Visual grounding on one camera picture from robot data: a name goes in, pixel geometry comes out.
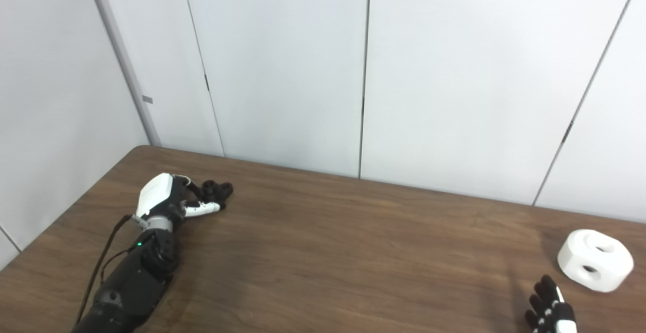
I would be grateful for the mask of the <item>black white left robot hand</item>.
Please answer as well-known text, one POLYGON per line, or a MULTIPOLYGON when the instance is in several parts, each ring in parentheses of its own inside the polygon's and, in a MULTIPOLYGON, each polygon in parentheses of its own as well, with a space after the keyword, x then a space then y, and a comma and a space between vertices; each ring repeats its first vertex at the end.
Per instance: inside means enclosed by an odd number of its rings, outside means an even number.
POLYGON ((185 175, 159 174, 140 191, 135 215, 142 220, 164 216, 179 223, 226 209, 231 193, 233 186, 229 182, 207 180, 199 186, 185 175))

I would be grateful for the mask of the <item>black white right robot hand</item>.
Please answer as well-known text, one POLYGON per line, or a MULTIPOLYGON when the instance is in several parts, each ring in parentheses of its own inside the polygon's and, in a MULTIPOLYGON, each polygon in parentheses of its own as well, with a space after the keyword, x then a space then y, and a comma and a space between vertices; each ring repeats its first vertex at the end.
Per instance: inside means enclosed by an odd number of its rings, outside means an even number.
POLYGON ((531 332, 578 332, 574 308, 565 301, 553 278, 543 275, 529 298, 524 319, 531 332))

